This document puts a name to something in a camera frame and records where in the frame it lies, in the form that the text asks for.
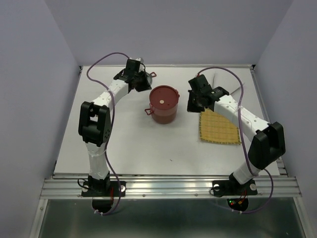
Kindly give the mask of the yellow bamboo mat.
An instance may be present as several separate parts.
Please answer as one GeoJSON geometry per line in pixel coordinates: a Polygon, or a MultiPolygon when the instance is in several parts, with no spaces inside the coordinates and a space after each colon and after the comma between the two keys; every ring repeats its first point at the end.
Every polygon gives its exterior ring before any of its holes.
{"type": "Polygon", "coordinates": [[[202,141],[222,144],[240,145],[241,139],[239,129],[224,116],[210,109],[200,113],[199,138],[202,141]]]}

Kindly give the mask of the red steel lunch bowl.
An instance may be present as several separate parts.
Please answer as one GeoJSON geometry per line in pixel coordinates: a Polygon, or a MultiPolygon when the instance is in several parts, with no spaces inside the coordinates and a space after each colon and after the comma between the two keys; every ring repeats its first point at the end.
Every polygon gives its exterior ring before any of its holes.
{"type": "Polygon", "coordinates": [[[176,118],[176,114],[168,115],[168,116],[158,116],[152,114],[152,119],[159,124],[169,124],[174,121],[176,118]]]}

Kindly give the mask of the grey lid with red clips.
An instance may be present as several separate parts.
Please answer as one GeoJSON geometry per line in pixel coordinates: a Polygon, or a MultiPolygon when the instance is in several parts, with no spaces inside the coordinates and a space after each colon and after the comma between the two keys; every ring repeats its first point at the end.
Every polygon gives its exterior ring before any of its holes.
{"type": "Polygon", "coordinates": [[[157,74],[154,71],[151,73],[146,72],[146,76],[147,76],[147,81],[149,85],[152,85],[153,78],[157,77],[157,74]]]}

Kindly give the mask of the red steel bowl with clips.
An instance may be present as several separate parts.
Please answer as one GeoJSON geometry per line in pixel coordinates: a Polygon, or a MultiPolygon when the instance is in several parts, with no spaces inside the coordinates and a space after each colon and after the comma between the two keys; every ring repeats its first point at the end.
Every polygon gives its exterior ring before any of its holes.
{"type": "Polygon", "coordinates": [[[167,99],[159,99],[158,101],[150,101],[149,107],[144,109],[145,113],[159,117],[167,117],[177,111],[178,102],[167,99]]]}

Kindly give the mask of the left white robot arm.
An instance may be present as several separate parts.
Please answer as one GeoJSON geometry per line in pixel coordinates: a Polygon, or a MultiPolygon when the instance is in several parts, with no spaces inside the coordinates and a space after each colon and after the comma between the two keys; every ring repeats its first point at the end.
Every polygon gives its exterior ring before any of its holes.
{"type": "Polygon", "coordinates": [[[78,133],[85,142],[90,171],[81,187],[106,195],[110,191],[109,166],[106,159],[107,145],[112,133],[116,104],[132,90],[151,89],[152,76],[146,72],[142,58],[128,58],[126,66],[116,74],[105,91],[91,102],[80,107],[78,133]]]}

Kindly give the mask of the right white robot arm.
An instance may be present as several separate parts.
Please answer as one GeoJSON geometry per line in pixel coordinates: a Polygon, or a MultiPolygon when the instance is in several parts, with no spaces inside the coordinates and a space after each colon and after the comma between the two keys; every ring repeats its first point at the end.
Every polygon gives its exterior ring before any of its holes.
{"type": "Polygon", "coordinates": [[[241,139],[247,137],[251,142],[247,160],[231,174],[228,181],[229,190],[240,193],[248,181],[285,154],[283,126],[257,117],[240,106],[222,87],[212,88],[203,74],[189,80],[189,85],[187,111],[210,109],[237,126],[242,133],[241,139]]]}

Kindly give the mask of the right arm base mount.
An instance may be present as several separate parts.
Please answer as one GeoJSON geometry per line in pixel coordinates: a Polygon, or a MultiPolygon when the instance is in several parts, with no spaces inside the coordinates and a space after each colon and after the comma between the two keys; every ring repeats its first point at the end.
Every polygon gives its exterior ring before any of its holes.
{"type": "Polygon", "coordinates": [[[218,198],[228,196],[229,208],[245,212],[249,206],[248,196],[255,196],[258,191],[254,180],[250,180],[244,185],[232,180],[214,180],[211,183],[210,194],[218,198]]]}

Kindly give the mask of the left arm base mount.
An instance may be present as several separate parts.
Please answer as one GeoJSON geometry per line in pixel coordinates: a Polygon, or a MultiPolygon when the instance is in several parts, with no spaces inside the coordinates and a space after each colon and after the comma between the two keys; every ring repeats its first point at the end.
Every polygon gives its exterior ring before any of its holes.
{"type": "Polygon", "coordinates": [[[126,181],[120,181],[119,186],[117,181],[111,180],[109,188],[102,190],[89,188],[87,180],[82,183],[77,180],[77,184],[82,189],[81,196],[91,198],[94,213],[101,216],[113,214],[126,193],[126,181]]]}

